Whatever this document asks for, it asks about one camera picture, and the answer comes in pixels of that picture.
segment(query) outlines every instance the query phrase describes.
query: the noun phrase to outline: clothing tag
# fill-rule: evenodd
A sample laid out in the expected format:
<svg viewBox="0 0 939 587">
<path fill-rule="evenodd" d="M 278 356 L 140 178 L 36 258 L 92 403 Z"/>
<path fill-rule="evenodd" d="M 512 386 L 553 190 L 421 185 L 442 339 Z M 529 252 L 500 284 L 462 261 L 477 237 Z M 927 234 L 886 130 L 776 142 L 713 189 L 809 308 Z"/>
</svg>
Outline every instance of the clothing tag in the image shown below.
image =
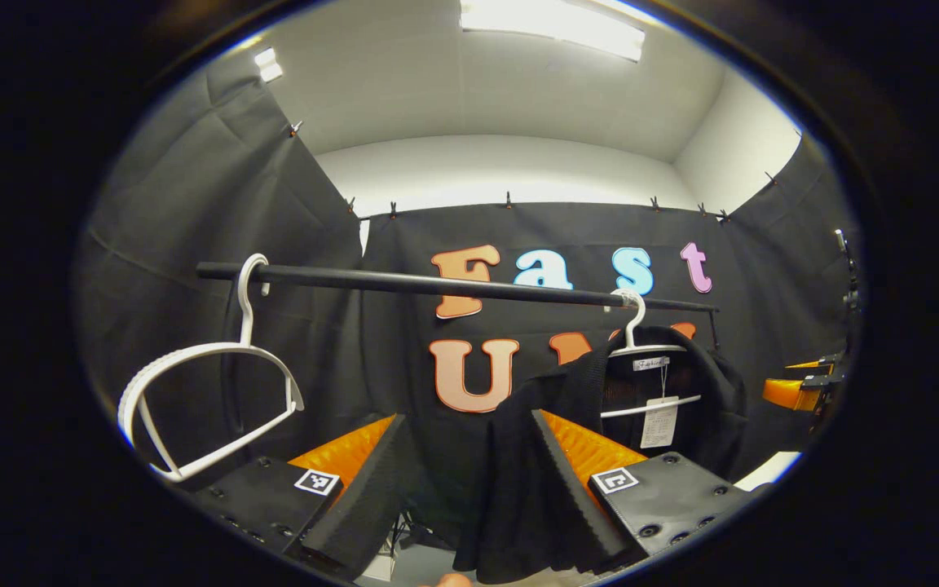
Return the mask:
<svg viewBox="0 0 939 587">
<path fill-rule="evenodd" d="M 678 396 L 654 398 L 647 400 L 647 405 L 668 404 L 678 399 Z M 678 405 L 670 405 L 668 408 L 644 412 L 644 435 L 640 438 L 640 448 L 668 446 L 672 443 L 672 435 L 676 431 L 676 410 L 678 409 Z"/>
<path fill-rule="evenodd" d="M 641 358 L 641 360 L 633 361 L 633 371 L 647 371 L 648 369 L 656 369 L 659 367 L 664 367 L 668 364 L 667 356 L 656 356 L 655 358 Z"/>
</svg>

